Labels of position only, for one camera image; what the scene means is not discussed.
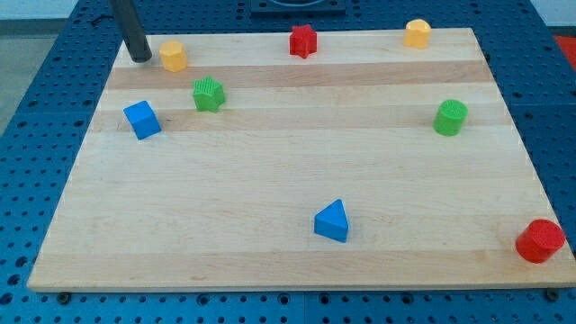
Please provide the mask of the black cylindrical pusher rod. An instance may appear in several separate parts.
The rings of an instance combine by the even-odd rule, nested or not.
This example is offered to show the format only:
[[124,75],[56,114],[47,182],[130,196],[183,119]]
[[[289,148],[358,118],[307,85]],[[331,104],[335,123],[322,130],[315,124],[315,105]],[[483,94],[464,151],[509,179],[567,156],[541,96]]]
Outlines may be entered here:
[[109,0],[109,4],[131,60],[136,63],[151,60],[152,52],[134,2],[132,0]]

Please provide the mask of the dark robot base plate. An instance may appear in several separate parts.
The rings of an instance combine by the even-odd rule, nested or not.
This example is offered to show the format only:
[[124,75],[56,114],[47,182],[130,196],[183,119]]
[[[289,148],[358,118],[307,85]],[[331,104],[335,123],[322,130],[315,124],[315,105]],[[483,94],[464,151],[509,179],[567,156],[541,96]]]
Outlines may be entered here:
[[252,16],[271,14],[344,14],[347,0],[249,0]]

